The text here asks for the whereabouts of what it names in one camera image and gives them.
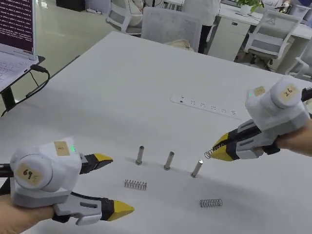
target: power outlet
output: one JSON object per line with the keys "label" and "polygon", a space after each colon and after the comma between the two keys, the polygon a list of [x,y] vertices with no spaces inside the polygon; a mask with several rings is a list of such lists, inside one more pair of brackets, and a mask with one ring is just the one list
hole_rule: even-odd
{"label": "power outlet", "polygon": [[242,118],[239,117],[236,110],[221,108],[221,107],[218,107],[217,105],[207,104],[202,101],[195,101],[193,99],[186,98],[185,96],[172,95],[171,101],[174,103],[194,107],[200,110],[209,111],[212,113],[242,120]]}

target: coil spring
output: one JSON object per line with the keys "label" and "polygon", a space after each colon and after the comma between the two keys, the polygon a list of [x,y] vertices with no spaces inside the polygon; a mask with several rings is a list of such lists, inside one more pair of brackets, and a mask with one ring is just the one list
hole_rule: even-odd
{"label": "coil spring", "polygon": [[210,159],[212,154],[213,154],[213,152],[218,150],[218,149],[220,149],[223,146],[225,146],[225,144],[220,144],[220,145],[217,145],[216,147],[213,147],[211,150],[205,152],[204,153],[205,158]]}
{"label": "coil spring", "polygon": [[200,200],[199,201],[200,207],[216,207],[216,206],[222,206],[222,200],[221,199],[206,199],[206,200]]}
{"label": "coil spring", "polygon": [[147,183],[141,182],[141,181],[136,181],[136,180],[126,179],[125,180],[125,187],[133,188],[133,189],[146,190]]}

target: laptop screen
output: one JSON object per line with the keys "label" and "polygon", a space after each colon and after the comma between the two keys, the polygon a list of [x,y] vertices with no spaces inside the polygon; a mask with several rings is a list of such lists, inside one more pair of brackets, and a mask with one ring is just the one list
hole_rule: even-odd
{"label": "laptop screen", "polygon": [[0,0],[0,43],[33,52],[33,0]]}

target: metal pin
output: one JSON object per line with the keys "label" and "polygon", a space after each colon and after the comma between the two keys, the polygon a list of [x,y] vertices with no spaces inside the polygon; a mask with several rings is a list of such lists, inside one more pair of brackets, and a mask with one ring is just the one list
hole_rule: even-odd
{"label": "metal pin", "polygon": [[191,177],[196,178],[199,172],[199,169],[201,168],[202,165],[203,165],[203,160],[199,160],[198,163],[196,164],[194,171],[191,174]]}
{"label": "metal pin", "polygon": [[169,153],[169,156],[168,156],[168,159],[167,159],[167,162],[166,162],[166,164],[164,165],[164,169],[167,171],[167,170],[169,170],[170,169],[170,164],[171,164],[171,162],[172,162],[172,159],[174,159],[174,152],[170,152]]}
{"label": "metal pin", "polygon": [[140,146],[137,154],[136,164],[141,165],[142,164],[142,158],[143,158],[143,152],[144,152],[144,146]]}

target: hand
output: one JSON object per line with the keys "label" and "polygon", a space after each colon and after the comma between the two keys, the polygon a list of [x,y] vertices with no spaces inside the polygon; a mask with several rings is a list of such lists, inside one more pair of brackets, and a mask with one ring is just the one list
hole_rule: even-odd
{"label": "hand", "polygon": [[53,215],[52,207],[19,207],[12,204],[10,195],[0,196],[0,234],[20,234]]}
{"label": "hand", "polygon": [[312,156],[312,120],[301,129],[280,136],[276,144],[281,149],[288,149],[296,153]]}

